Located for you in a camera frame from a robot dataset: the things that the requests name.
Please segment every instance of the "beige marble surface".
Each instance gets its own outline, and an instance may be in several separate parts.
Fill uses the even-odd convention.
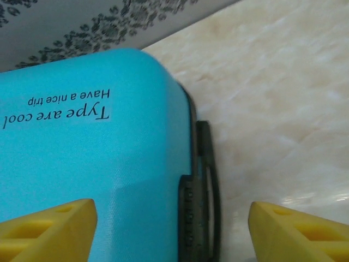
[[[349,223],[348,0],[244,0],[145,50],[213,125],[222,261],[255,261],[254,200]]]

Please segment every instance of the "turquoise suitcase shell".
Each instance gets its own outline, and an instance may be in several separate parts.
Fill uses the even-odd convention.
[[[195,108],[161,64],[133,49],[101,52],[1,73],[0,91],[0,222],[92,198],[89,261],[197,259],[196,233],[179,225]]]

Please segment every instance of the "blue suitcase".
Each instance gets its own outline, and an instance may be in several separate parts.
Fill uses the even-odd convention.
[[[0,92],[0,222],[92,198],[91,262],[218,260],[209,125],[155,59],[119,49],[38,65],[1,73]]]

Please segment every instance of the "suitcase handle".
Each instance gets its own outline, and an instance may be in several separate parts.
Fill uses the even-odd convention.
[[[217,262],[220,257],[221,249],[221,200],[219,192],[219,181],[217,169],[214,159],[214,150],[212,144],[212,136],[209,123],[206,121],[198,121],[196,124],[198,133],[198,153],[201,156],[210,170],[210,180],[212,185],[213,197],[213,215],[214,215],[214,230],[213,230],[213,251],[209,262]]]

